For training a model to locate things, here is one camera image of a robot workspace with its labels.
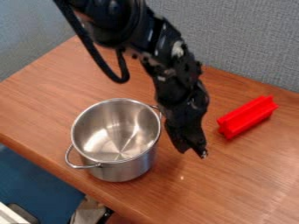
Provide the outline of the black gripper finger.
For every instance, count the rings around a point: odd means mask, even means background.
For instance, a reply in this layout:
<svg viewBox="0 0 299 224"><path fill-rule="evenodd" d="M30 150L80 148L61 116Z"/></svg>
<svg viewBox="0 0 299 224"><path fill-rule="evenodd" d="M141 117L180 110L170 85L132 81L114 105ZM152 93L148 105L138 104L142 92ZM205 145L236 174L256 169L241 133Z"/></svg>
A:
<svg viewBox="0 0 299 224"><path fill-rule="evenodd" d="M184 153L189 149L189 145L182 137L182 129L180 127L173 127L168 122L164 124L164 128L174 149L180 153Z"/></svg>
<svg viewBox="0 0 299 224"><path fill-rule="evenodd" d="M189 141L190 141L190 147L193 151L196 152L198 157L204 159L208 156L208 152L205 149L206 140L205 140L204 132L201 130L201 126L197 123L194 123L189 127Z"/></svg>

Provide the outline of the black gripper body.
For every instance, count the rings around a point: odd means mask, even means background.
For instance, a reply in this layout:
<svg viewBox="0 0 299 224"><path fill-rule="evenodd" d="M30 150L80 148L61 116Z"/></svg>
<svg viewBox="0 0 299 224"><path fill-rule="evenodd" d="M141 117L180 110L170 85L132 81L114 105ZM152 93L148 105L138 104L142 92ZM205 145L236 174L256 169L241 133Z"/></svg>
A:
<svg viewBox="0 0 299 224"><path fill-rule="evenodd" d="M209 95L200 80L185 87L176 79L153 78L154 99L169 137L202 137L201 118Z"/></svg>

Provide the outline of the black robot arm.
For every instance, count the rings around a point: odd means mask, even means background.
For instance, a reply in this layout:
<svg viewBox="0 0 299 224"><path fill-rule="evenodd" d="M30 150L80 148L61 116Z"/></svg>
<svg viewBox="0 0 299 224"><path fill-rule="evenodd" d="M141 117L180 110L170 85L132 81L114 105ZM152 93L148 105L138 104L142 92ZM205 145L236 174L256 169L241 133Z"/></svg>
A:
<svg viewBox="0 0 299 224"><path fill-rule="evenodd" d="M193 150L205 158L201 118L209 95L200 80L201 63L181 33L154 14L145 0L65 0L65 4L90 49L102 46L116 51L120 60L129 54L140 61L153 82L154 100L173 147L178 152Z"/></svg>

